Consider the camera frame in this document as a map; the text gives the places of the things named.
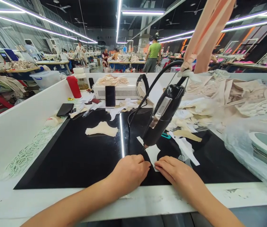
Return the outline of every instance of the gray cloth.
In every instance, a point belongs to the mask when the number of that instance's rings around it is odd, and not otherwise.
[[[154,73],[157,58],[148,58],[143,68],[144,73]]]

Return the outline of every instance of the forearm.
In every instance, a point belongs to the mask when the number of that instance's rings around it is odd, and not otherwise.
[[[194,208],[202,214],[214,227],[242,227],[238,218],[209,191],[206,200],[194,204]]]
[[[73,226],[118,199],[107,179],[70,195],[29,219],[22,227]]]

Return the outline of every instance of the pink fabric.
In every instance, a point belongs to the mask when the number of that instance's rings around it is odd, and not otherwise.
[[[196,25],[195,32],[184,55],[181,71],[190,69],[197,57],[194,73],[208,71],[212,51],[218,42],[221,31],[229,20],[236,0],[210,0]]]

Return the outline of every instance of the pile of garments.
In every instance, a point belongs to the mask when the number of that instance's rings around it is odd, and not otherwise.
[[[227,71],[195,74],[197,81],[186,80],[186,93],[168,131],[178,127],[189,132],[219,131],[236,120],[267,114],[267,82],[260,79],[231,79]]]

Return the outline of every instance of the smartphone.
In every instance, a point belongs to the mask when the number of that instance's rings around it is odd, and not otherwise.
[[[115,86],[105,86],[105,101],[107,107],[115,106]]]

